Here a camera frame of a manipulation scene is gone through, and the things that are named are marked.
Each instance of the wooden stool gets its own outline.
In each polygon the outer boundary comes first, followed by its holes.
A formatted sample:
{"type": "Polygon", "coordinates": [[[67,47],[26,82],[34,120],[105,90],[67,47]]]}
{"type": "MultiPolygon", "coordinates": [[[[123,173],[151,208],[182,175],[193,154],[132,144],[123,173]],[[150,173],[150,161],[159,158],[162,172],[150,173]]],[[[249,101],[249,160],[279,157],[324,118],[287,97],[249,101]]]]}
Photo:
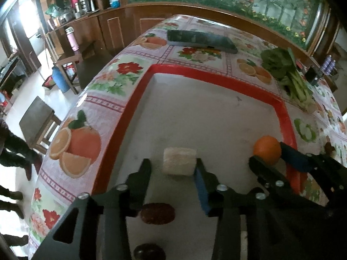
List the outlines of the wooden stool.
{"type": "Polygon", "coordinates": [[[54,114],[54,110],[39,97],[34,99],[20,120],[20,128],[28,146],[43,154],[46,154],[47,149],[41,142],[49,146],[49,139],[60,124],[61,121],[54,114]]]}

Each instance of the floral tablecloth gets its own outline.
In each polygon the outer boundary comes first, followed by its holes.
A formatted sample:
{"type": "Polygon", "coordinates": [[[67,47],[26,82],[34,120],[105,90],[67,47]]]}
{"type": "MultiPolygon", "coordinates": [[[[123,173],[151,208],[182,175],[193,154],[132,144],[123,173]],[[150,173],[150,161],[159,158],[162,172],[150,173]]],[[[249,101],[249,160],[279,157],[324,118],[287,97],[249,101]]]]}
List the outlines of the floral tablecloth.
{"type": "MultiPolygon", "coordinates": [[[[261,51],[274,47],[236,28],[185,15],[164,20],[126,47],[79,95],[79,101],[69,111],[54,139],[59,141],[58,151],[52,147],[53,140],[43,160],[28,220],[29,256],[76,196],[92,192],[100,175],[99,166],[109,163],[112,167],[116,151],[114,156],[105,155],[112,134],[140,79],[152,64],[176,64],[236,78],[281,97],[291,119],[298,150],[318,154],[330,141],[337,150],[335,159],[347,166],[346,128],[327,83],[320,80],[317,87],[310,86],[317,110],[312,114],[301,110],[273,77],[261,72],[261,51]],[[169,29],[224,35],[234,42],[239,52],[229,54],[215,49],[169,46],[166,40],[169,29]],[[256,65],[256,74],[249,70],[247,63],[256,65]]],[[[324,203],[324,195],[310,175],[302,184],[301,194],[324,203]]]]}

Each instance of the white block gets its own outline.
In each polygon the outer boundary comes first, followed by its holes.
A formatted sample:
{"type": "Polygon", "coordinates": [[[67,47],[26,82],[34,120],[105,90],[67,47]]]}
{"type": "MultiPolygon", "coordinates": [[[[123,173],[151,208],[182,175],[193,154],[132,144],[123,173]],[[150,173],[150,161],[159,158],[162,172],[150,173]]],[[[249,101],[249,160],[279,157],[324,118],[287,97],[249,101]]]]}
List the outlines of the white block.
{"type": "Polygon", "coordinates": [[[163,173],[168,175],[194,174],[196,150],[188,148],[166,148],[164,150],[163,173]]]}

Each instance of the silver bolt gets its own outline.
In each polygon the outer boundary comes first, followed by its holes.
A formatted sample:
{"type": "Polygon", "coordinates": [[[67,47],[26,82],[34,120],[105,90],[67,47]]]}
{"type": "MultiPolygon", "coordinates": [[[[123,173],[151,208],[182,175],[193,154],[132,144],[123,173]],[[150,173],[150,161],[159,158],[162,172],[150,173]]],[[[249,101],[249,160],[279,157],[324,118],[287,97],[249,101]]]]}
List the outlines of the silver bolt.
{"type": "Polygon", "coordinates": [[[225,191],[227,191],[227,190],[228,190],[228,186],[226,186],[226,185],[219,184],[219,185],[217,186],[217,191],[225,192],[225,191]]]}
{"type": "Polygon", "coordinates": [[[89,193],[87,192],[81,192],[79,195],[78,195],[78,198],[79,199],[87,199],[89,197],[89,193]]]}
{"type": "Polygon", "coordinates": [[[258,192],[258,193],[256,193],[255,197],[256,197],[256,199],[262,200],[262,199],[266,198],[266,194],[263,192],[258,192]]]}
{"type": "Polygon", "coordinates": [[[116,187],[116,190],[117,191],[120,191],[120,192],[124,192],[128,189],[128,186],[127,184],[119,184],[117,187],[116,187]]]}
{"type": "Polygon", "coordinates": [[[284,186],[284,182],[281,181],[281,180],[278,180],[278,181],[276,181],[275,185],[276,185],[277,187],[283,187],[283,186],[284,186]]]}

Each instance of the dark round fruit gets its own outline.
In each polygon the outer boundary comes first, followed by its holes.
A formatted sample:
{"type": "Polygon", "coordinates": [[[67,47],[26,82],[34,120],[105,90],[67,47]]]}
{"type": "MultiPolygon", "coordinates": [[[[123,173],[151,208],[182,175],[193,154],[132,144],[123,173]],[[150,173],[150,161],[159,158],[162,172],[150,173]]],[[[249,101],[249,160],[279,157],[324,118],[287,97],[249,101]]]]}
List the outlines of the dark round fruit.
{"type": "Polygon", "coordinates": [[[145,243],[137,246],[134,250],[136,260],[165,260],[164,250],[154,243],[145,243]]]}
{"type": "Polygon", "coordinates": [[[166,203],[148,203],[142,207],[140,215],[146,224],[164,225],[175,219],[175,209],[166,203]]]}

